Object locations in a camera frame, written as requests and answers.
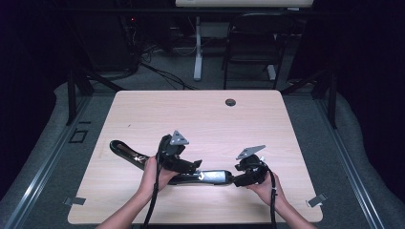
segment wooden table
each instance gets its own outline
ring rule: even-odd
[[[225,101],[232,98],[235,106]],[[202,170],[228,170],[234,176],[236,156],[246,147],[266,145],[257,153],[277,173],[288,201],[309,221],[322,219],[309,173],[277,91],[132,91],[119,92],[111,106],[87,171],[77,192],[86,198],[73,205],[73,224],[101,223],[138,189],[142,171],[116,156],[109,143],[118,139],[153,156],[164,135],[178,130],[190,144],[181,154],[202,159]],[[148,205],[134,223],[143,223]],[[277,221],[283,221],[278,215]],[[264,223],[269,208],[250,190],[235,185],[167,186],[158,195],[150,223]]]

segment hand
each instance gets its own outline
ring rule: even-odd
[[[284,196],[284,192],[283,192],[283,188],[281,187],[280,184],[280,179],[278,178],[278,176],[276,174],[274,174],[274,180],[276,183],[276,198],[277,200],[286,200],[286,197]],[[270,192],[272,189],[272,183],[271,183],[271,175],[270,172],[267,172],[266,174],[266,179],[265,181],[263,181],[263,183],[261,184],[250,184],[246,186],[247,189],[252,190],[253,192],[255,192],[259,198],[268,206],[270,206],[271,204],[271,196],[270,196]]]
[[[154,156],[145,163],[145,169],[137,192],[116,212],[104,220],[97,228],[129,228],[134,218],[152,198],[156,182],[158,163]],[[159,174],[159,190],[162,190],[177,172],[161,169]]]
[[[274,203],[275,211],[282,217],[291,229],[314,229],[316,228],[313,224],[308,222],[305,218],[301,216],[297,210],[291,206],[286,196],[284,195],[283,188],[280,184],[280,179],[276,174],[274,174],[274,181],[276,183],[276,199]],[[250,184],[246,186],[247,189],[255,192],[259,198],[268,206],[271,204],[271,176],[270,172],[267,172],[266,179],[261,184]]]
[[[154,184],[156,181],[157,160],[154,156],[149,157],[145,163],[142,180],[138,189],[138,193],[152,196]],[[159,191],[161,191],[169,182],[169,180],[177,175],[177,172],[169,171],[161,168],[159,174]]]

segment table top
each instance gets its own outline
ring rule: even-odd
[[[177,7],[310,8],[313,0],[176,0]]]
[[[234,106],[225,101],[234,99]],[[306,201],[315,192],[277,91],[122,91],[117,93],[77,192],[68,221],[101,223],[138,189],[141,169],[109,148],[121,140],[153,156],[164,135],[179,131],[188,141],[181,158],[202,159],[201,170],[227,170],[237,176],[236,156],[247,147],[266,145],[256,155],[283,185],[288,201],[309,221],[322,219],[319,206]],[[147,205],[134,220],[143,223]],[[277,221],[283,221],[276,215]],[[266,223],[269,208],[252,191],[233,184],[168,185],[158,195],[151,224]]]

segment black device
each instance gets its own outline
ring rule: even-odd
[[[264,149],[266,146],[255,146],[244,149],[236,159],[240,159],[239,164],[235,165],[236,170],[244,171],[245,173],[233,178],[234,184],[239,186],[246,186],[255,183],[263,183],[266,180],[267,172],[269,172],[271,178],[271,191],[270,191],[270,213],[271,213],[271,226],[273,229],[277,228],[276,218],[275,218],[275,198],[276,198],[276,183],[274,174],[268,168],[268,166],[259,159],[255,154],[256,152]]]
[[[197,169],[200,167],[202,160],[190,162],[181,159],[180,154],[184,151],[184,145],[186,144],[188,144],[188,141],[178,131],[175,131],[173,135],[165,135],[161,138],[157,152],[159,164],[167,170],[179,173],[170,179],[168,184],[203,183],[228,185],[233,183],[233,176],[227,170],[198,171]],[[145,162],[150,157],[138,153],[120,140],[111,141],[110,149],[114,154],[131,162],[141,170],[144,170]]]

